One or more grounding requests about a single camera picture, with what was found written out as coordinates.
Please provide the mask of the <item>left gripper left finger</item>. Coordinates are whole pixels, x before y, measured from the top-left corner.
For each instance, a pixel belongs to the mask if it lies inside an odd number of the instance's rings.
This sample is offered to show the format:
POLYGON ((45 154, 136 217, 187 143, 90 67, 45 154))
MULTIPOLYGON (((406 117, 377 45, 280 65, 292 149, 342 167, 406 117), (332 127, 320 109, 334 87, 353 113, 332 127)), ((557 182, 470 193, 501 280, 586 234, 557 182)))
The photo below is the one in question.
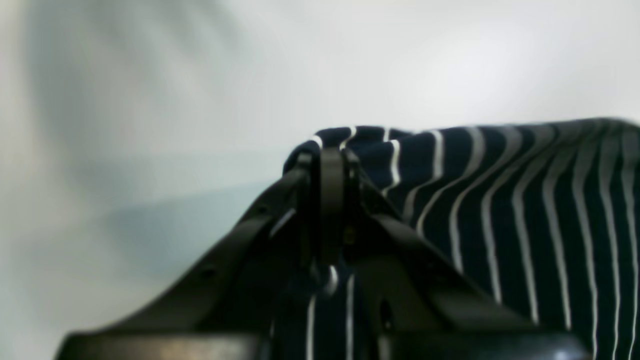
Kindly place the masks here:
POLYGON ((168 290, 99 330, 67 335, 58 360, 283 360, 303 341, 294 300, 313 291, 310 186, 297 164, 168 290))

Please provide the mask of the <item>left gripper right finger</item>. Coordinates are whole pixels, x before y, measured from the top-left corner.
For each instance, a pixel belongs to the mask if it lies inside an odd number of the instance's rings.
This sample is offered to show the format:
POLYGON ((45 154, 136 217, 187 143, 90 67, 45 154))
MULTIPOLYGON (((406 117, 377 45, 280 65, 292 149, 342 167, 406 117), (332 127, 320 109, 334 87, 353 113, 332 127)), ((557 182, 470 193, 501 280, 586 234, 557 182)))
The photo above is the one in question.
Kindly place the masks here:
POLYGON ((343 261, 346 360, 590 360, 499 305, 399 219, 337 148, 320 153, 320 261, 343 261))

